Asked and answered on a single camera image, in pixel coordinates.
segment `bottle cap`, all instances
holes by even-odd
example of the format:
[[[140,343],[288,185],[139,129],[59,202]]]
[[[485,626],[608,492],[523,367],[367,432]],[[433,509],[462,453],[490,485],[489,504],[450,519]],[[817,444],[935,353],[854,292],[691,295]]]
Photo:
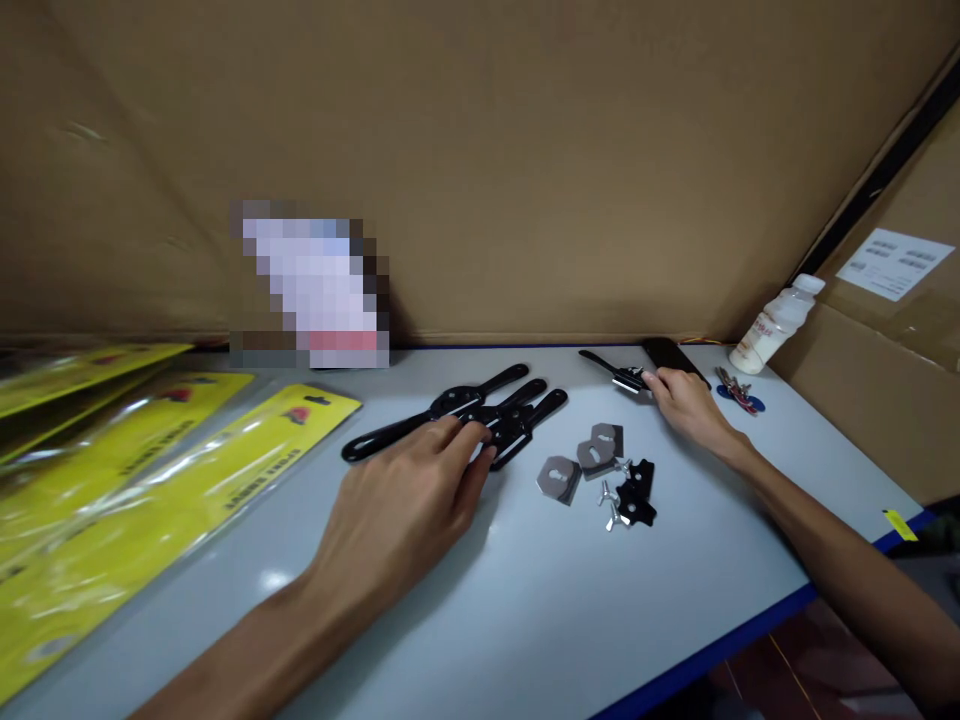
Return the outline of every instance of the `bottle cap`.
[[[797,290],[803,290],[811,295],[816,295],[818,292],[823,290],[824,285],[826,285],[826,282],[820,278],[814,277],[813,275],[807,275],[806,273],[797,275],[793,281],[793,286]]]

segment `table surface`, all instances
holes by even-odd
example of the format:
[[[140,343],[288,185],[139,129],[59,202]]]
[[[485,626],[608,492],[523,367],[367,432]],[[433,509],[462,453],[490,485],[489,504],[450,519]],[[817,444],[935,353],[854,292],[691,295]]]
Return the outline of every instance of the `table surface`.
[[[636,346],[598,352],[618,367],[650,367]],[[714,385],[715,366],[733,371],[723,348],[685,352]],[[190,443],[286,383],[313,382],[365,405],[277,488],[0,709],[0,718],[125,717],[306,567],[347,470],[344,442],[517,362],[530,366],[527,379],[564,388],[569,402],[491,475],[473,528],[441,565],[284,718],[636,717],[719,661],[718,651],[765,631],[758,620],[775,623],[772,608],[802,606],[808,578],[743,482],[673,433],[646,393],[617,389],[576,348],[420,350],[389,370],[263,370]],[[188,356],[181,364],[224,369],[226,358]],[[921,512],[771,370],[750,382],[767,411],[751,417],[718,399],[726,417],[867,540],[888,536],[882,510],[905,518]],[[536,476],[546,457],[574,458],[598,422],[622,425],[626,454],[656,463],[652,528],[607,533],[599,479],[581,481],[570,507],[540,494]],[[654,692],[635,692],[642,686]]]

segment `black phone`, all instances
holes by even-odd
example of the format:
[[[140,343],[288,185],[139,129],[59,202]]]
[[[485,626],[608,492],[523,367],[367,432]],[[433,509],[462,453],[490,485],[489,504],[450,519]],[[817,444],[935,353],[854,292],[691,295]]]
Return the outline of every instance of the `black phone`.
[[[710,383],[703,376],[703,373],[697,370],[690,358],[688,358],[680,346],[670,338],[647,338],[640,341],[640,347],[644,349],[650,360],[658,368],[669,367],[684,372],[696,373],[700,379],[707,383],[707,390],[712,390]]]

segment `cardboard wall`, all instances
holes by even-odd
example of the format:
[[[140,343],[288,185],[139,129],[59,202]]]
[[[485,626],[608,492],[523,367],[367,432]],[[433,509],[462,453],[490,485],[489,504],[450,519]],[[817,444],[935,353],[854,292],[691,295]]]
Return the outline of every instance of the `cardboard wall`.
[[[896,302],[836,273],[875,228],[960,246],[958,197],[960,107],[954,107],[820,271],[827,280],[823,302],[953,373],[960,373],[960,252]]]
[[[286,198],[366,221],[416,341],[725,337],[960,39],[948,0],[2,12],[3,333],[225,332],[228,204]]]
[[[828,305],[771,366],[914,500],[960,494],[956,374]]]
[[[917,501],[960,494],[960,252],[894,302],[836,277],[876,228],[960,245],[954,106],[820,271],[821,306],[771,365]]]

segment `white label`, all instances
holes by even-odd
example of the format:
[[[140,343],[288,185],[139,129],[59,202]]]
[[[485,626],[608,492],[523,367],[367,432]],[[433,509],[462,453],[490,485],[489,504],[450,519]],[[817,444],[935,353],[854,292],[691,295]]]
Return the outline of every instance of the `white label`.
[[[952,252],[950,245],[877,228],[837,277],[896,302]]]

